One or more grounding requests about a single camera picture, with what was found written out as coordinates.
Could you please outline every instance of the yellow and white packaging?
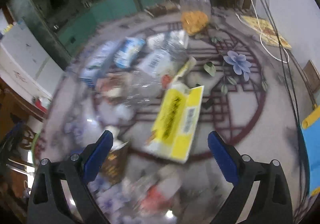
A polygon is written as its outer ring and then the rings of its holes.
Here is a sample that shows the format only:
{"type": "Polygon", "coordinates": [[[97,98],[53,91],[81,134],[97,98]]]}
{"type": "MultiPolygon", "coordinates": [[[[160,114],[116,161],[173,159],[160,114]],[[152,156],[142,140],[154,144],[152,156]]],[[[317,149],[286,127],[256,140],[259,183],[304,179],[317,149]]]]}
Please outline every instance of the yellow and white packaging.
{"type": "Polygon", "coordinates": [[[166,91],[160,112],[144,150],[165,159],[185,163],[199,119],[204,87],[189,89],[177,81],[166,91]]]}

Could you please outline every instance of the blue and white package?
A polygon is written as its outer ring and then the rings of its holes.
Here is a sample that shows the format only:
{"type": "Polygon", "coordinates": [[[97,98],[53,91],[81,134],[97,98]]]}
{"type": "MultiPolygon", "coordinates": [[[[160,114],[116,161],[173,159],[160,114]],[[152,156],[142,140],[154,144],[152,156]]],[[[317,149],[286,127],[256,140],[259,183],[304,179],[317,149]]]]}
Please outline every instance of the blue and white package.
{"type": "Polygon", "coordinates": [[[124,45],[115,55],[115,64],[121,69],[130,68],[132,61],[146,42],[140,38],[127,37],[124,45]]]}
{"type": "Polygon", "coordinates": [[[97,80],[109,69],[113,56],[121,46],[121,41],[107,41],[97,48],[85,68],[80,73],[80,80],[94,88],[97,80]]]}

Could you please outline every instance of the barcode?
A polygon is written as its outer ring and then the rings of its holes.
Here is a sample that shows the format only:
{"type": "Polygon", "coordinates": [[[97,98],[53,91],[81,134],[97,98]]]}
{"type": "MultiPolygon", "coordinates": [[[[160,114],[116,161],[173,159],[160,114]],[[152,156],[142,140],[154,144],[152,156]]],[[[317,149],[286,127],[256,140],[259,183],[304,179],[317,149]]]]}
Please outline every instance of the barcode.
{"type": "Polygon", "coordinates": [[[183,128],[183,133],[185,133],[185,134],[190,131],[190,128],[192,126],[192,119],[193,119],[193,116],[195,114],[195,111],[196,111],[195,108],[191,108],[187,112],[187,119],[186,119],[186,123],[185,123],[184,128],[183,128]]]}
{"type": "Polygon", "coordinates": [[[152,61],[149,63],[149,67],[151,69],[154,69],[158,65],[158,63],[160,62],[160,59],[161,59],[161,56],[160,55],[156,55],[156,57],[154,57],[152,59],[152,61]]]}

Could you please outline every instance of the black cable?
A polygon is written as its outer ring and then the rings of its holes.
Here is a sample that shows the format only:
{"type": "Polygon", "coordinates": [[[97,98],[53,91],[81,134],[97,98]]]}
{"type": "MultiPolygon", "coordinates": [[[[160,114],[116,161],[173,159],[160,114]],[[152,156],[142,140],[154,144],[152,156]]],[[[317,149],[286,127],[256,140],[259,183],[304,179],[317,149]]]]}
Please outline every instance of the black cable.
{"type": "Polygon", "coordinates": [[[275,33],[276,33],[276,36],[278,38],[279,51],[280,51],[280,56],[281,56],[281,64],[282,64],[282,69],[283,69],[283,73],[284,73],[285,85],[286,85],[286,88],[287,88],[287,91],[288,91],[288,95],[289,95],[289,98],[290,98],[290,102],[291,102],[291,105],[292,105],[292,109],[293,109],[293,113],[294,113],[294,117],[295,117],[295,122],[296,122],[296,126],[297,126],[298,153],[299,153],[299,187],[300,187],[299,201],[300,201],[300,204],[297,207],[296,212],[294,214],[294,218],[295,218],[295,222],[296,222],[298,217],[301,215],[301,209],[302,209],[302,207],[303,207],[303,205],[305,203],[305,200],[308,197],[308,193],[309,193],[309,177],[310,177],[310,175],[309,175],[309,162],[308,162],[308,156],[307,156],[307,151],[306,151],[304,139],[303,139],[301,128],[300,128],[299,108],[298,108],[298,102],[297,102],[297,97],[296,97],[295,88],[294,88],[294,84],[293,84],[290,65],[289,65],[289,63],[287,63],[288,71],[289,71],[289,78],[290,78],[291,85],[292,85],[292,92],[293,92],[296,108],[294,107],[294,104],[293,104],[292,96],[291,96],[291,93],[290,93],[288,81],[287,81],[286,74],[285,74],[284,62],[283,62],[283,46],[282,46],[282,43],[281,43],[280,38],[279,38],[279,33],[278,33],[277,28],[276,28],[274,19],[273,19],[272,15],[271,15],[267,0],[261,0],[261,3],[262,3],[262,6],[263,6],[264,10],[267,13],[268,19],[270,20],[270,23],[271,23],[271,25],[272,25],[275,33]],[[302,167],[304,167],[304,170],[305,170],[305,187],[304,187],[303,196],[302,196],[302,167]]]}

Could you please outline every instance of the white wall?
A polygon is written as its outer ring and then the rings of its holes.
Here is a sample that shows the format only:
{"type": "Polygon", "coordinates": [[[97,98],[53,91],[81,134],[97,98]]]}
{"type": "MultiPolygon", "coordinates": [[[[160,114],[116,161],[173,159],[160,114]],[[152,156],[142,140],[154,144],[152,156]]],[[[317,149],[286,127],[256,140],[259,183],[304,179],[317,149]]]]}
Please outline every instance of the white wall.
{"type": "MultiPolygon", "coordinates": [[[[264,12],[257,0],[257,11],[264,12]]],[[[314,0],[269,0],[279,32],[292,46],[292,53],[303,68],[312,60],[320,72],[320,9],[314,0]]]]}
{"type": "Polygon", "coordinates": [[[8,23],[3,15],[2,9],[0,9],[0,32],[3,34],[3,30],[7,27],[8,23]]]}

